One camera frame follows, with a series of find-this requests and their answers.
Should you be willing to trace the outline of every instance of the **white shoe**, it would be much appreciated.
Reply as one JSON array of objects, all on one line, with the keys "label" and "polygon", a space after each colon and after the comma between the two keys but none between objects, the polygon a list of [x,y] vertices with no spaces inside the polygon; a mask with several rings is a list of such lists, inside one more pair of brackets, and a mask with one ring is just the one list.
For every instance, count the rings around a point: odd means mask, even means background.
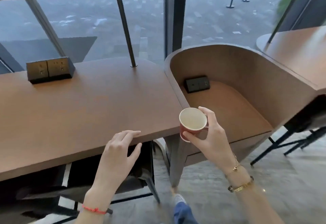
[{"label": "white shoe", "polygon": [[185,204],[187,203],[185,201],[185,199],[183,198],[183,196],[181,196],[180,194],[175,194],[175,196],[174,196],[174,205],[177,205],[179,202],[184,202]]}]

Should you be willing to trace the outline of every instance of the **paper cup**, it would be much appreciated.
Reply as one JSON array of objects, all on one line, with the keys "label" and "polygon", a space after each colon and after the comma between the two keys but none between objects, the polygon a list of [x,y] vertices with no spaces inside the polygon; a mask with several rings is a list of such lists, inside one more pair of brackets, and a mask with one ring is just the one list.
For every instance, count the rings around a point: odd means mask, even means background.
[{"label": "paper cup", "polygon": [[184,131],[188,131],[193,135],[197,135],[207,125],[206,115],[201,110],[193,107],[182,110],[179,115],[179,121],[181,139],[187,143],[189,143],[189,141],[183,135]]}]

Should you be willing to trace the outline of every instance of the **wooden floor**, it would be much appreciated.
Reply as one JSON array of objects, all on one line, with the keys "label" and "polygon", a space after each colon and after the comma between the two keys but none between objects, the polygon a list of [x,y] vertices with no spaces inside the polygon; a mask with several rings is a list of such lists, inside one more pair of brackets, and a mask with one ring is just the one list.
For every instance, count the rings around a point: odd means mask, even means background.
[{"label": "wooden floor", "polygon": [[[273,138],[277,139],[284,131],[280,129]],[[303,136],[294,135],[290,140]],[[269,145],[270,142],[265,141],[245,159],[243,165],[253,175],[255,182],[265,189],[273,208],[286,224],[326,223],[326,138],[303,151],[298,149],[288,157],[283,156],[288,148],[274,150],[251,168],[250,161]],[[173,223],[172,193],[159,152],[155,156],[154,170],[161,205],[157,205],[153,197],[112,205],[114,213],[112,216],[107,214],[105,224]],[[224,175],[210,162],[204,161],[184,169],[179,190],[201,224],[247,223],[235,195],[229,193],[227,187]],[[73,207],[73,203],[66,199],[61,199],[60,203]],[[35,223],[51,224],[60,219],[62,217],[49,215]]]}]

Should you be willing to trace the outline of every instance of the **hand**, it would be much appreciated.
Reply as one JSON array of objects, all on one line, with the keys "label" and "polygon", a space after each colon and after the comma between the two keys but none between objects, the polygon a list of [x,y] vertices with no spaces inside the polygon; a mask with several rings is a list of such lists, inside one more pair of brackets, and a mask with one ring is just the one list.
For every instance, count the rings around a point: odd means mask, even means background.
[{"label": "hand", "polygon": [[141,143],[127,157],[128,146],[140,131],[125,130],[117,133],[105,146],[92,188],[85,196],[88,206],[107,209],[118,187],[130,173],[141,152]]},{"label": "hand", "polygon": [[204,156],[216,164],[223,173],[229,173],[237,165],[224,129],[218,124],[215,113],[205,107],[198,107],[207,115],[208,134],[205,140],[184,131],[183,135],[194,144]]}]

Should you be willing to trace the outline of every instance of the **black chair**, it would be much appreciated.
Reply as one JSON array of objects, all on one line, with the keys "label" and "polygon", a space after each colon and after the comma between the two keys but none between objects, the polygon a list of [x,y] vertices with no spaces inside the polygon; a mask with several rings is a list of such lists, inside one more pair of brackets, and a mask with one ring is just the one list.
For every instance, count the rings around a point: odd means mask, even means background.
[{"label": "black chair", "polygon": [[[156,201],[160,203],[160,199],[154,185],[153,146],[153,141],[143,143],[139,158],[136,160],[136,163],[131,169],[126,180],[116,191],[116,194],[141,189],[145,186],[148,186],[151,192],[114,200],[111,202],[111,204],[148,196],[154,196]],[[135,147],[135,145],[129,146],[128,156],[131,155]],[[53,186],[49,188],[23,189],[17,194],[18,198],[33,200],[63,196],[75,201],[74,211],[77,211],[78,203],[82,203],[84,201],[86,192],[91,188],[94,182],[100,159],[101,155],[97,155],[71,163],[67,187]],[[113,211],[108,209],[107,213],[112,214]],[[77,215],[71,216],[70,218],[53,224],[65,223],[75,219],[76,217]]]},{"label": "black chair", "polygon": [[[324,136],[326,134],[326,95],[317,96],[312,102],[290,119],[284,127],[287,129],[287,132],[276,141],[269,137],[272,145],[253,160],[250,163],[251,166],[274,149],[295,144],[295,146],[284,153],[286,156],[297,148],[303,149]],[[281,144],[294,133],[303,131],[310,131],[311,134],[305,139]]]},{"label": "black chair", "polygon": [[48,214],[77,216],[78,212],[59,206],[59,196],[46,199],[20,199],[22,192],[61,187],[65,165],[41,170],[0,182],[0,223],[30,223]]}]

